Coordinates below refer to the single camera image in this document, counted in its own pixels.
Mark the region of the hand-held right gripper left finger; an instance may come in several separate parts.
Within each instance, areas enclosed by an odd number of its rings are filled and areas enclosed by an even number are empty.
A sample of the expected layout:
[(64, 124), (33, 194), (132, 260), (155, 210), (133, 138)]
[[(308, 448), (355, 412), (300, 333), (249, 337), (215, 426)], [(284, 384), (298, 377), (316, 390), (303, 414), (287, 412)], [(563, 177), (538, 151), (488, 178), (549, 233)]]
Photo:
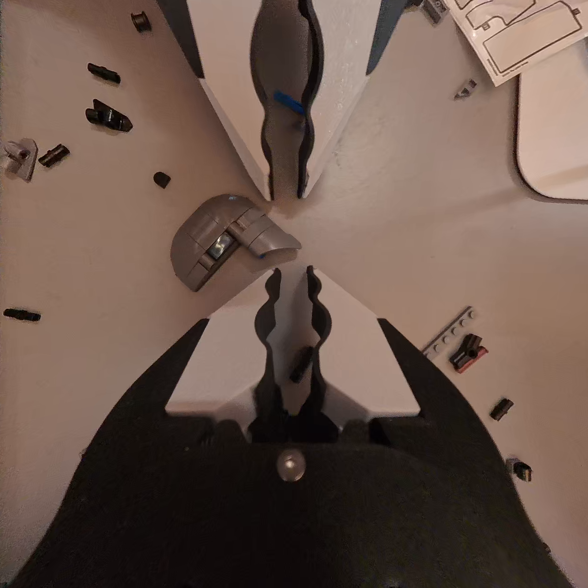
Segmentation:
[(281, 271), (269, 270), (209, 317), (166, 404), (167, 415), (232, 420), (248, 435), (257, 416), (254, 392), (266, 374), (271, 350), (268, 335), (258, 334), (255, 320), (269, 303), (273, 331), (281, 282)]

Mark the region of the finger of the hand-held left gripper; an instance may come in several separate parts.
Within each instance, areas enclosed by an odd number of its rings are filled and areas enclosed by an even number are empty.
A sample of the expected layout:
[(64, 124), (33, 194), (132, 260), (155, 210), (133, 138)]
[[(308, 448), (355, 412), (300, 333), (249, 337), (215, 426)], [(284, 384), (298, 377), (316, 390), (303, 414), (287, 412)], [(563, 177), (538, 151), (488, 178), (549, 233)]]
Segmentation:
[(380, 1), (299, 1), (309, 27), (311, 65), (303, 91), (298, 198), (319, 180), (368, 81)]
[(261, 1), (188, 1), (200, 84), (260, 194), (273, 200), (267, 95), (252, 50)]

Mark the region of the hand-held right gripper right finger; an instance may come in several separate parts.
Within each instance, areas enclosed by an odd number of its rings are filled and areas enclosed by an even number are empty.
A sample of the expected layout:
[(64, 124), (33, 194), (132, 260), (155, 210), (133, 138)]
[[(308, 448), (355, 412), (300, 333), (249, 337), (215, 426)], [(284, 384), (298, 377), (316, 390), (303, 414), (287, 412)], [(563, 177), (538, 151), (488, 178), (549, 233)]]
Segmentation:
[(417, 416), (420, 406), (378, 317), (313, 266), (306, 278), (318, 341), (305, 400), (305, 439), (337, 440), (354, 421)]

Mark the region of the dark grey curved lego panel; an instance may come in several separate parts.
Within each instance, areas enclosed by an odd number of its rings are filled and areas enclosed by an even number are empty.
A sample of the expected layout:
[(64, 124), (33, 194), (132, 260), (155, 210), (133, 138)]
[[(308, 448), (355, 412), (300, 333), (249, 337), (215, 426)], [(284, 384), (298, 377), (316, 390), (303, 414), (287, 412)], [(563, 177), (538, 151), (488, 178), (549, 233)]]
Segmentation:
[(269, 229), (267, 214), (244, 196), (214, 196), (180, 226), (171, 244), (175, 275), (198, 292), (240, 247)]

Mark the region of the black bent lego pin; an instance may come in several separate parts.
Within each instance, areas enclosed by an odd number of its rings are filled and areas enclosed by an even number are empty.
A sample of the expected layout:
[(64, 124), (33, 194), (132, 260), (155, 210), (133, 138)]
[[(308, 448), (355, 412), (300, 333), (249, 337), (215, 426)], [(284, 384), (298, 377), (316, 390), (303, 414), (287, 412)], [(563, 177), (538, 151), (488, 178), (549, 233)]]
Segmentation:
[(313, 352), (314, 347), (309, 345), (303, 346), (297, 351), (289, 372), (289, 379), (292, 383), (301, 383), (309, 366), (312, 364)]

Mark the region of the long blue lego pin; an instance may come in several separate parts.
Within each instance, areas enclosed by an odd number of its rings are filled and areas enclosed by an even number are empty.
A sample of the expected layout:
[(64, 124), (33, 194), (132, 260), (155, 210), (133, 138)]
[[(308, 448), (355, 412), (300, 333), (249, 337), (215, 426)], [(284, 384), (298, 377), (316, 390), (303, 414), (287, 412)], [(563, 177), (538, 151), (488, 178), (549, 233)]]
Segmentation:
[(283, 107), (288, 108), (290, 111), (292, 111), (298, 115), (305, 114), (304, 106), (298, 100), (294, 99), (292, 96), (290, 96), (286, 93), (283, 93), (281, 91), (275, 91), (273, 93), (273, 99), (278, 104), (282, 105)]

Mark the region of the long grey lego plate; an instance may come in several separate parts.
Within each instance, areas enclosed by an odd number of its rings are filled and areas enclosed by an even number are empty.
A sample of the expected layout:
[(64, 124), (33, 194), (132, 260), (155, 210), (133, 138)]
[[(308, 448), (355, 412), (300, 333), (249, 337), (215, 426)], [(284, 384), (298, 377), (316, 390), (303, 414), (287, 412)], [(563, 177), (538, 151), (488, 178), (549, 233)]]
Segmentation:
[(477, 312), (473, 306), (465, 307), (443, 329), (437, 333), (421, 349), (421, 354), (429, 360), (434, 360), (447, 348), (454, 345), (460, 337), (466, 334), (466, 329), (475, 320)]

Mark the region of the small dark grey lego plate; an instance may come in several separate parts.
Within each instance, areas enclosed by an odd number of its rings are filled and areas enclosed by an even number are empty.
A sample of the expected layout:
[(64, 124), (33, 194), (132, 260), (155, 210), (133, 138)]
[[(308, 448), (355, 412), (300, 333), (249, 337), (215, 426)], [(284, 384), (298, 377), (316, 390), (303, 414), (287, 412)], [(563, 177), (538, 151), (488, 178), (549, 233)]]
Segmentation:
[(422, 1), (420, 7), (434, 26), (439, 25), (445, 16), (450, 13), (446, 1)]

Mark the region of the black red lego piece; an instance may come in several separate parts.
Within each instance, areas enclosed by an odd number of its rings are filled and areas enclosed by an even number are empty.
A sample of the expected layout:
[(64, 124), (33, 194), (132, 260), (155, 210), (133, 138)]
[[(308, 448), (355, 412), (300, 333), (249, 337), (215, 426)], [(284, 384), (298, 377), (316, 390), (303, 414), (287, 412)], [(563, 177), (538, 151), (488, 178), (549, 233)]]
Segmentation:
[(459, 348), (449, 357), (449, 362), (456, 373), (464, 373), (479, 359), (488, 354), (482, 345), (483, 338), (476, 334), (467, 334)]

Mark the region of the white sticker sheet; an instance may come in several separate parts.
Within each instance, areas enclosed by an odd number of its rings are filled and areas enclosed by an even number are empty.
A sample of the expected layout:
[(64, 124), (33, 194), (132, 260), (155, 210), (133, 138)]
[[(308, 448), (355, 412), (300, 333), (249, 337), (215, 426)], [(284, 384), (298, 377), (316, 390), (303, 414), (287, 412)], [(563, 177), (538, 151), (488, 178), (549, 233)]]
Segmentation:
[(498, 87), (587, 36), (587, 1), (445, 1)]

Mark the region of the white book stand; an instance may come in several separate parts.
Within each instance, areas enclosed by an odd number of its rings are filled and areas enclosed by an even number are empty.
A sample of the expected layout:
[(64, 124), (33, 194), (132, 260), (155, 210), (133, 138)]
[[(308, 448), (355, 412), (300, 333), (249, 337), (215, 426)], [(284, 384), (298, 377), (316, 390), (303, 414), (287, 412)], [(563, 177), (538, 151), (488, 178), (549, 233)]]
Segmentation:
[(519, 76), (516, 165), (540, 198), (587, 204), (587, 39)]

